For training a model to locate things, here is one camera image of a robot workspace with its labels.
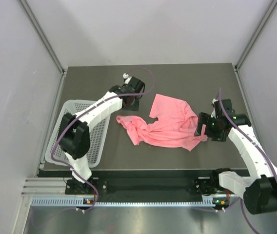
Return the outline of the pink t shirt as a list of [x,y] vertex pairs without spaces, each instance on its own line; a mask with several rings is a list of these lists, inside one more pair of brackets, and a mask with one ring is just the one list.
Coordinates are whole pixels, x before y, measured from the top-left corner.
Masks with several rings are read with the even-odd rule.
[[157,94],[149,117],[156,121],[147,123],[138,116],[117,116],[116,121],[126,130],[135,146],[145,142],[158,147],[181,147],[192,151],[208,139],[204,134],[194,136],[198,116],[184,100]]

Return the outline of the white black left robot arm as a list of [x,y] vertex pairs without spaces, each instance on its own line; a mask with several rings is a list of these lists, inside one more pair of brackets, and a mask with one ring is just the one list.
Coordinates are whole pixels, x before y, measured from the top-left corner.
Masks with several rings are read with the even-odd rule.
[[123,85],[115,85],[90,107],[75,114],[63,115],[58,134],[58,145],[65,153],[72,169],[68,186],[80,193],[93,188],[92,172],[88,165],[87,153],[91,146],[92,129],[106,117],[121,109],[139,108],[139,99],[145,91],[145,83],[136,77],[124,74]]

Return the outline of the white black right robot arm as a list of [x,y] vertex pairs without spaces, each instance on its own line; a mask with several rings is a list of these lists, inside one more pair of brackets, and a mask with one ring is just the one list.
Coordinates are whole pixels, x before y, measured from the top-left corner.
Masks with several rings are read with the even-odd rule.
[[230,99],[213,99],[213,112],[201,112],[194,135],[205,135],[211,141],[230,140],[237,148],[249,178],[230,168],[215,169],[210,174],[211,192],[229,190],[239,196],[248,212],[257,215],[277,212],[277,167],[267,157],[245,114],[236,114]]

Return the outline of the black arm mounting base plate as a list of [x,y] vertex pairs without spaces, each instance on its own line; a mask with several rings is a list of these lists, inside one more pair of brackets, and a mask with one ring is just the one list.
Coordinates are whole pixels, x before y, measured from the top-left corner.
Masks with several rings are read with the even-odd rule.
[[213,178],[215,170],[95,170],[88,183],[72,178],[66,195],[98,193],[101,202],[163,202],[198,200],[202,195],[224,194]]

